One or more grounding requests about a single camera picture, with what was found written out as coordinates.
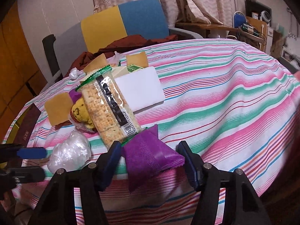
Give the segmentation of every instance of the cracker package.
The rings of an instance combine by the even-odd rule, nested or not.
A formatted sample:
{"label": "cracker package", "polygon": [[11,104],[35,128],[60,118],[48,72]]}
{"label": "cracker package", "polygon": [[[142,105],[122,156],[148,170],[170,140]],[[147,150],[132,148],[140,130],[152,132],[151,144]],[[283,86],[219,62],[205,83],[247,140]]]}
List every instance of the cracker package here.
{"label": "cracker package", "polygon": [[88,113],[107,148],[141,131],[112,74],[111,66],[98,70],[76,90],[81,91]]}

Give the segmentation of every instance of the brown cloth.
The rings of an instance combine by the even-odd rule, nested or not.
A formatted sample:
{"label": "brown cloth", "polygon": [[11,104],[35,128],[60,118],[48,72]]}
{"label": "brown cloth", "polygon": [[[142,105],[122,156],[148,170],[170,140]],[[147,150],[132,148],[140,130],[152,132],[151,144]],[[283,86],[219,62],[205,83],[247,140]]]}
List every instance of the brown cloth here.
{"label": "brown cloth", "polygon": [[93,59],[104,53],[106,58],[110,58],[115,55],[115,52],[124,53],[134,49],[142,48],[145,46],[152,46],[169,41],[177,41],[177,35],[169,35],[164,39],[152,39],[146,40],[141,35],[130,35],[119,40],[115,40],[105,48],[101,48],[98,52],[92,54],[91,52],[83,52],[71,65],[69,71],[65,75],[67,77],[72,68],[83,70]]}

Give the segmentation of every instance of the blue gripper pad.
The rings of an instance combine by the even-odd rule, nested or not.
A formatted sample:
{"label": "blue gripper pad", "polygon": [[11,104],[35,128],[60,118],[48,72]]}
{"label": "blue gripper pad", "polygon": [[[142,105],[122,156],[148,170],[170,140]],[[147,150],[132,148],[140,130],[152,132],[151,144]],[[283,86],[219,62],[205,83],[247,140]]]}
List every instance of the blue gripper pad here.
{"label": "blue gripper pad", "polygon": [[121,149],[121,143],[114,141],[108,152],[98,158],[96,163],[99,171],[95,183],[99,191],[104,191],[110,185],[121,157]]}
{"label": "blue gripper pad", "polygon": [[42,159],[47,155],[46,150],[43,147],[37,148],[20,148],[17,151],[17,156],[21,159]]}
{"label": "blue gripper pad", "polygon": [[184,170],[187,175],[188,182],[190,186],[194,188],[194,190],[198,191],[199,189],[198,174],[196,168],[193,165],[191,157],[189,156],[187,150],[185,149],[183,141],[181,141],[178,144],[177,152],[185,157]]}

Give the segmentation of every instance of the screw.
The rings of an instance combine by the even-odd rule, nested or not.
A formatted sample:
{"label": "screw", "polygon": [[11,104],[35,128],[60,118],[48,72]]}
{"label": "screw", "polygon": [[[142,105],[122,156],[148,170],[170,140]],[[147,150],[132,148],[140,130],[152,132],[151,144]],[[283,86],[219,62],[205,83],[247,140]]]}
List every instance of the screw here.
{"label": "screw", "polygon": [[242,169],[236,169],[235,172],[238,174],[238,175],[242,175],[244,172]]}
{"label": "screw", "polygon": [[203,164],[203,167],[206,168],[206,169],[211,169],[211,168],[212,168],[212,165],[211,165],[210,163],[208,163],[208,162],[205,162],[205,163]]}
{"label": "screw", "polygon": [[97,167],[97,164],[95,162],[91,162],[89,165],[88,165],[88,168],[90,169],[94,169],[95,167]]}
{"label": "screw", "polygon": [[56,173],[57,174],[63,174],[64,173],[64,169],[63,168],[59,168],[57,171],[56,171]]}

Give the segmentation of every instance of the cable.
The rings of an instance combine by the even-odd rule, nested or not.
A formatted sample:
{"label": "cable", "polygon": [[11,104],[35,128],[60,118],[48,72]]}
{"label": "cable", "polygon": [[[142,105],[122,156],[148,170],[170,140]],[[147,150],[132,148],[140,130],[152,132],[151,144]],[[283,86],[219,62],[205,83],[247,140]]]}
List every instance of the cable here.
{"label": "cable", "polygon": [[265,44],[263,44],[263,46],[266,46],[266,44],[267,44],[267,37],[263,33],[259,32],[258,29],[255,26],[253,26],[253,28],[256,29],[256,31],[258,32],[258,34],[261,34],[261,38],[263,38],[263,40],[265,41]]}
{"label": "cable", "polygon": [[16,219],[17,216],[19,216],[19,215],[21,215],[23,212],[26,212],[26,211],[29,211],[29,210],[32,210],[31,207],[28,207],[28,208],[26,208],[25,210],[18,212],[16,215],[13,216],[13,219]]}

